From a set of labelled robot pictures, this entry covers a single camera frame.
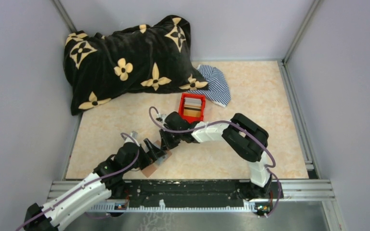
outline striped cloth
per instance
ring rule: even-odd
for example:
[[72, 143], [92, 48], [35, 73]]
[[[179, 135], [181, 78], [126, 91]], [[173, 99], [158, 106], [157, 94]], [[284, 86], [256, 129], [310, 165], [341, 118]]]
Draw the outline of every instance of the striped cloth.
[[230, 101], [230, 91], [222, 71], [210, 65], [199, 65], [197, 70], [208, 82], [209, 90], [190, 90], [188, 92], [205, 95], [214, 104], [226, 107]]

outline four-petal flower print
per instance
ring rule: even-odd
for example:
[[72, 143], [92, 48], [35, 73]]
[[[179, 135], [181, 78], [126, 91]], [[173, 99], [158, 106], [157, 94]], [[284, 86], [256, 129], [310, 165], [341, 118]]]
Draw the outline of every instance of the four-petal flower print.
[[76, 33], [71, 33], [69, 36], [67, 36], [66, 39], [66, 45], [71, 41], [74, 40], [76, 42], [83, 41], [83, 38], [87, 37], [88, 35], [86, 33], [80, 33], [76, 35]]
[[117, 61], [118, 66], [114, 67], [114, 72], [117, 76], [120, 76], [121, 81], [128, 79], [128, 73], [133, 69], [131, 63], [126, 63], [124, 58], [121, 58]]
[[164, 85], [164, 84], [167, 84], [167, 83], [170, 83], [171, 80], [167, 77], [159, 77], [159, 70], [158, 70], [158, 66], [157, 66], [157, 63], [154, 63], [154, 66], [152, 67], [152, 79], [149, 79], [149, 80], [146, 80], [144, 82], [141, 83], [141, 85], [143, 87], [147, 86], [147, 87], [153, 87], [154, 90], [158, 90], [158, 87], [160, 85]]
[[192, 78], [192, 74], [188, 78], [188, 81], [189, 81], [189, 84], [180, 86], [179, 88], [181, 88], [182, 90], [186, 90], [186, 89], [197, 90], [198, 88], [203, 88], [208, 84], [208, 82], [199, 82], [197, 81], [196, 78]]
[[181, 18], [173, 18], [172, 21], [174, 22], [175, 26], [168, 34], [165, 35], [165, 37], [168, 37], [175, 42], [179, 52], [181, 52], [182, 45], [186, 40], [183, 30], [179, 26], [177, 26], [180, 20]]
[[77, 69], [80, 67], [81, 61], [90, 53], [97, 51], [87, 41], [77, 43], [70, 51], [70, 57], [76, 63]]
[[94, 108], [94, 107], [102, 105], [102, 104], [104, 104], [104, 103], [106, 103], [110, 100], [111, 100], [111, 98], [108, 98], [108, 99], [105, 99], [105, 100], [97, 100], [97, 96], [92, 91], [90, 96], [89, 96], [89, 101], [80, 104], [79, 109], [87, 110], [87, 109], [90, 109], [90, 108]]

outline pillow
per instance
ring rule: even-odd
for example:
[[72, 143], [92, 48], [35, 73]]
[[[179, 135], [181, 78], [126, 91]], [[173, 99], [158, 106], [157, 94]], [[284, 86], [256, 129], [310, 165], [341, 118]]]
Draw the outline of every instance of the pillow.
[[64, 71], [72, 85], [72, 115], [124, 93], [173, 93], [208, 89], [190, 61], [191, 27], [170, 15], [110, 36], [83, 31], [66, 39]]

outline beige table surface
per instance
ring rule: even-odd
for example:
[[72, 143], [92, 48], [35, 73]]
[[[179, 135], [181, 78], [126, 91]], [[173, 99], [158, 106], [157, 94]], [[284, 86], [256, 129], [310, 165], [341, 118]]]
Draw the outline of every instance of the beige table surface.
[[[308, 178], [278, 64], [275, 61], [193, 62], [222, 70], [232, 100], [226, 108], [207, 100], [205, 121], [231, 119], [243, 113], [269, 133], [268, 149], [279, 178]], [[156, 106], [162, 114], [177, 111], [180, 93], [124, 94], [83, 114], [66, 174], [67, 179], [85, 178], [123, 145], [121, 132], [138, 132], [138, 141], [159, 140], [158, 128], [148, 117]], [[130, 171], [125, 179], [146, 179]], [[248, 179], [247, 162], [225, 142], [182, 142], [148, 179]]]

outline red plastic tray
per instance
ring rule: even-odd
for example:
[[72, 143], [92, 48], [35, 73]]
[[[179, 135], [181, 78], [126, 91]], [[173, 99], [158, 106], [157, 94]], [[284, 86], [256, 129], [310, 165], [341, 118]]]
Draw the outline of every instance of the red plastic tray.
[[[194, 98], [194, 99], [200, 99], [200, 100], [202, 100], [202, 106], [201, 106], [201, 109], [200, 109], [200, 117], [193, 117], [193, 116], [186, 116], [186, 115], [184, 115], [185, 98]], [[178, 114], [183, 119], [185, 119], [189, 123], [192, 123], [194, 121], [203, 121], [203, 111], [204, 111], [204, 109], [205, 109], [205, 96], [204, 95], [196, 95], [196, 94], [190, 94], [190, 93], [182, 93], [181, 102], [179, 103]]]

